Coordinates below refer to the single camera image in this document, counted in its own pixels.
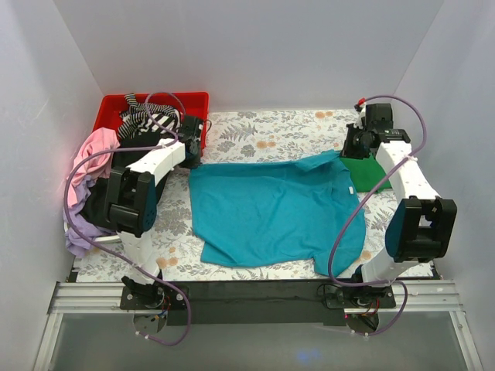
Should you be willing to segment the teal t shirt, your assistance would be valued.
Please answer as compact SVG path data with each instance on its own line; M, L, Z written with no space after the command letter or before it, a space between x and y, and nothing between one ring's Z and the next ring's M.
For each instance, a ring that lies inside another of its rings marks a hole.
M204 263L254 268L313 260L316 273L337 276L364 248L364 214L345 224L359 199L336 151L201 165L190 173L189 193Z

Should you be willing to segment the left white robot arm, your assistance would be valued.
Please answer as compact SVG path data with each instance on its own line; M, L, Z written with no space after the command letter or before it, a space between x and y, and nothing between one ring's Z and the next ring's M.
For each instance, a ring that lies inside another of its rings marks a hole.
M164 302L164 290L155 282L161 268L152 256L152 228L157 216L161 192L159 183L176 167L195 168L200 164L201 135L204 121L186 115L178 130L178 141L159 140L158 148L125 167L111 170L104 204L104 216L123 244L125 256L132 261L131 276L123 283L133 298L146 308L155 309Z

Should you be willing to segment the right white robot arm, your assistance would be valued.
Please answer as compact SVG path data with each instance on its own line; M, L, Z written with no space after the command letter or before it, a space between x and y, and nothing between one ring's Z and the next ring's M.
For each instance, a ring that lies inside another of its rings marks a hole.
M376 162L392 172L389 183L398 207L385 231L384 249L359 266L346 295L359 307L391 296L387 285L411 267L444 257L457 214L451 199L442 198L428 183L412 153L411 140L394 127L389 103L356 105L359 116L348 124L340 157L359 164Z

